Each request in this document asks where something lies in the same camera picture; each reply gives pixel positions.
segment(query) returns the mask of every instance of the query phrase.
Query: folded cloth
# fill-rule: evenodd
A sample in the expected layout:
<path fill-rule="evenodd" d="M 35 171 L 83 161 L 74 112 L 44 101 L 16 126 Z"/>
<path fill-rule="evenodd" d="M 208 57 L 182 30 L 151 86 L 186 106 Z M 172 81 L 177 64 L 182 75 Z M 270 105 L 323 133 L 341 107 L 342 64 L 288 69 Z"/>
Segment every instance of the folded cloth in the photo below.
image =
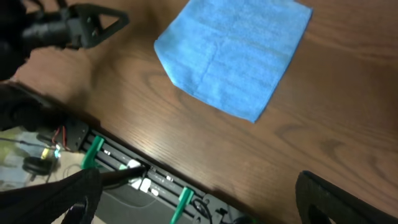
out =
<path fill-rule="evenodd" d="M 154 47 L 175 86 L 255 122 L 311 14 L 292 0 L 191 0 Z"/>

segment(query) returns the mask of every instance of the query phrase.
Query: wood grain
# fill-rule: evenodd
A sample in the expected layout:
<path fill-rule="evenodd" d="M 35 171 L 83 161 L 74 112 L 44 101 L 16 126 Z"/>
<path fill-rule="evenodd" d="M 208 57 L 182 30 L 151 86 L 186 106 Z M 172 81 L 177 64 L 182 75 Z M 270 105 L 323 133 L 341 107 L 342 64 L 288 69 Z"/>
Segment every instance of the wood grain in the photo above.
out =
<path fill-rule="evenodd" d="M 131 24 L 95 49 L 35 51 L 20 82 L 92 114 L 265 222 L 300 223 L 301 170 L 398 217 L 397 1 L 303 0 L 314 8 L 312 20 L 255 124 L 167 78 L 153 43 L 186 0 L 92 2 L 128 11 Z"/>

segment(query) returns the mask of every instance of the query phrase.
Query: green plastic part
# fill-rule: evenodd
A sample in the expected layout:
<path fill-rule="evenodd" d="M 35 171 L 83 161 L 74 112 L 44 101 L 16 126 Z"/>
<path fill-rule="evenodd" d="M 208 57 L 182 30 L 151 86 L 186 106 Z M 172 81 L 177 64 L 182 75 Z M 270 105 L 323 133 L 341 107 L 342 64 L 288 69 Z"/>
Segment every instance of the green plastic part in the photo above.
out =
<path fill-rule="evenodd" d="M 102 145 L 104 144 L 105 139 L 96 136 L 90 148 L 88 149 L 86 155 L 81 162 L 81 169 L 88 169 L 96 167 L 96 162 L 94 161 L 95 156 L 97 155 L 98 151 L 101 150 Z"/>
<path fill-rule="evenodd" d="M 180 219 L 184 208 L 189 204 L 193 197 L 193 190 L 189 189 L 188 187 L 184 187 L 182 193 L 180 195 L 180 203 L 177 205 L 175 209 L 174 215 L 170 221 L 170 224 L 176 224 L 178 219 Z"/>

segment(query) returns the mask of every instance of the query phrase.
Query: brown table top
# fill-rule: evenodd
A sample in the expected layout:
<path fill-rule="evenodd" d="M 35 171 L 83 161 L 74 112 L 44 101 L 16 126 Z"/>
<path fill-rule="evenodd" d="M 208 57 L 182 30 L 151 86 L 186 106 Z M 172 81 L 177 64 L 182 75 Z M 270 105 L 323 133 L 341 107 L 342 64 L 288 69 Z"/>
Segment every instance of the brown table top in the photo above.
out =
<path fill-rule="evenodd" d="M 303 0 L 312 20 L 255 124 L 165 74 L 153 43 L 186 1 L 92 0 L 131 23 L 94 49 L 37 50 L 17 79 L 270 223 L 300 223 L 301 170 L 398 216 L 398 1 Z"/>

